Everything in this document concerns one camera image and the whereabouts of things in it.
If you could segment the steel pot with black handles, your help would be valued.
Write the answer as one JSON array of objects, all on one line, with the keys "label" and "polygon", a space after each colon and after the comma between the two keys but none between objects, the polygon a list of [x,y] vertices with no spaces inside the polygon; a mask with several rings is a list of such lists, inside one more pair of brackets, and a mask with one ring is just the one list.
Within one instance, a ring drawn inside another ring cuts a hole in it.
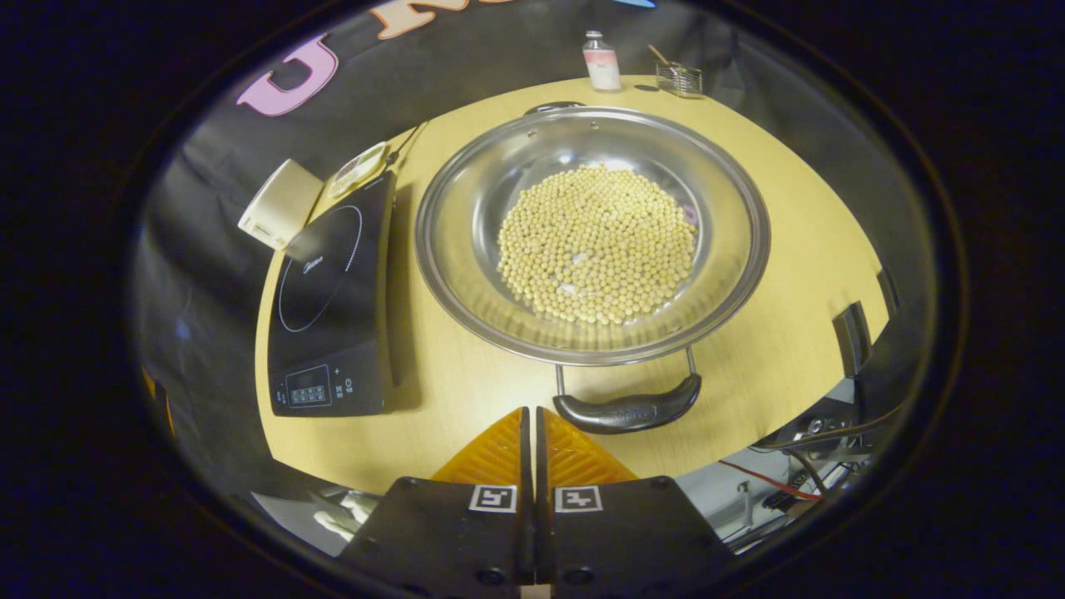
[{"label": "steel pot with black handles", "polygon": [[[532,312],[503,284],[496,238],[521,190],[605,164],[662,187],[697,224],[695,265],[673,300],[623,325],[566,323]],[[770,255],[760,190],[721,147],[663,117],[623,107],[540,106],[470,141],[419,205],[416,261],[439,304],[488,344],[554,365],[556,410],[589,433],[634,433],[676,421],[702,388],[692,350],[738,314]],[[568,394],[563,369],[642,363],[685,353],[688,375],[660,394],[590,403]]]}]

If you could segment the pile of yellow soybeans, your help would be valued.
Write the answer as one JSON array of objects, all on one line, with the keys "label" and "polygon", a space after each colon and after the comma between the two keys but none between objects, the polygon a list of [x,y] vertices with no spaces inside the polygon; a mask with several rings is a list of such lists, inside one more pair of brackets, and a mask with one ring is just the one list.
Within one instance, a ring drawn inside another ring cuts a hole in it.
[{"label": "pile of yellow soybeans", "polygon": [[521,190],[496,242],[503,284],[535,314],[623,325],[677,295],[697,224],[646,176],[592,164]]}]

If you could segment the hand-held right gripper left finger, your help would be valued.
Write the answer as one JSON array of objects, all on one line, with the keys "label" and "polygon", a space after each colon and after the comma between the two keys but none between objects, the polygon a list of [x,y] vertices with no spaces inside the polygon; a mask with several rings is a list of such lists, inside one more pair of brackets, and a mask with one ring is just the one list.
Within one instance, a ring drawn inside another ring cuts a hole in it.
[{"label": "hand-held right gripper left finger", "polygon": [[339,558],[389,587],[532,583],[529,410],[499,418],[433,477],[396,477]]}]

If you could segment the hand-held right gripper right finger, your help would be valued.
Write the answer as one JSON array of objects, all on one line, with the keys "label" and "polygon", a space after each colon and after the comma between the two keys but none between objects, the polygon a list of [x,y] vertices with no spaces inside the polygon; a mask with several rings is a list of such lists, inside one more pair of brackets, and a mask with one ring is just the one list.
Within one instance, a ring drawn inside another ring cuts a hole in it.
[{"label": "hand-held right gripper right finger", "polygon": [[702,596],[736,554],[674,477],[636,477],[535,412],[535,581],[554,596]]}]

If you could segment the white toaster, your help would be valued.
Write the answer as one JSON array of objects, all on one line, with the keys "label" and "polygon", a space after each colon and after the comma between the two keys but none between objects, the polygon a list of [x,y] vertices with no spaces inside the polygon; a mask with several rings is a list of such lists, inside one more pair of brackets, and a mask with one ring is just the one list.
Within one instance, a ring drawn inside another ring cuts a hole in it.
[{"label": "white toaster", "polygon": [[288,159],[255,193],[237,227],[271,250],[284,250],[304,230],[323,189],[316,175]]}]

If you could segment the dark metal frame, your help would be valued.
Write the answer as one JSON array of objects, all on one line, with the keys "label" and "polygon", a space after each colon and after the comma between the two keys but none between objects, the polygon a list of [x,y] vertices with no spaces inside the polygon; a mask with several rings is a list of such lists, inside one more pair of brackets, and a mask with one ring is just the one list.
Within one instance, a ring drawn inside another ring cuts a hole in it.
[{"label": "dark metal frame", "polygon": [[809,460],[853,468],[876,460],[881,432],[871,422],[881,416],[871,412],[859,389],[859,375],[874,352],[874,334],[861,302],[845,307],[832,325],[840,347],[842,379],[805,412],[749,446],[750,451],[783,452],[784,446]]}]

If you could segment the white divided bean dish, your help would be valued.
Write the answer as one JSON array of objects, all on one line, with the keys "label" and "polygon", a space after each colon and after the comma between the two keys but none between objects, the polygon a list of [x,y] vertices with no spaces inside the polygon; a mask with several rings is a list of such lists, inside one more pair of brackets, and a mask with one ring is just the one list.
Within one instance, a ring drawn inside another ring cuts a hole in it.
[{"label": "white divided bean dish", "polygon": [[365,149],[362,153],[355,156],[349,162],[335,171],[328,185],[324,187],[326,196],[331,198],[331,200],[338,200],[338,198],[349,192],[353,187],[357,187],[361,181],[365,181],[370,175],[376,173],[378,166],[384,163],[388,148],[389,144],[387,141],[381,141]]}]

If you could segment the small bottle with pink label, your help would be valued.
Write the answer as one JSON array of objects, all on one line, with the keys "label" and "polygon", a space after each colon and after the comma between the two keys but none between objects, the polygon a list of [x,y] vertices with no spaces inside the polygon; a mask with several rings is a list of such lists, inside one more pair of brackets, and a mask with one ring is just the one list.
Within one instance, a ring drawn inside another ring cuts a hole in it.
[{"label": "small bottle with pink label", "polygon": [[586,41],[581,46],[581,56],[585,61],[591,87],[597,92],[622,91],[622,80],[617,64],[617,54],[597,30],[586,31]]}]

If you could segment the black backdrop cloth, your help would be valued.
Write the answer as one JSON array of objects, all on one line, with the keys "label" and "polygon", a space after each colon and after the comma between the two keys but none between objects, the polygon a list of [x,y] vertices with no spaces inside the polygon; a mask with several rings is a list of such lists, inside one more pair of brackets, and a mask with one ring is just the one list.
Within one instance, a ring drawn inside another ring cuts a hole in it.
[{"label": "black backdrop cloth", "polygon": [[206,111],[149,187],[131,266],[136,356],[170,400],[176,444],[218,493],[297,498],[315,481],[271,457],[255,404],[253,338],[271,254],[237,231],[255,190],[285,158],[327,176],[374,141],[502,92],[586,76],[578,39],[604,32],[623,72],[648,72],[654,42],[711,76],[709,95],[755,122],[840,194],[905,300],[920,292],[914,190],[866,119],[765,35],[679,0],[469,0],[407,5],[398,37],[376,16],[324,30],[332,81],[284,115],[237,106],[253,76]]}]

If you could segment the black induction cooktop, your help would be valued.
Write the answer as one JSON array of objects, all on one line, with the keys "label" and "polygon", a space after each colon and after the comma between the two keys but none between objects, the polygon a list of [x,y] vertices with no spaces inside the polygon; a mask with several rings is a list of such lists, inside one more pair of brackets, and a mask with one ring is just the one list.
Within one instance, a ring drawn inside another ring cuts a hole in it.
[{"label": "black induction cooktop", "polygon": [[394,383],[387,330],[386,171],[309,222],[283,258],[271,300],[271,412],[288,418],[387,412]]}]

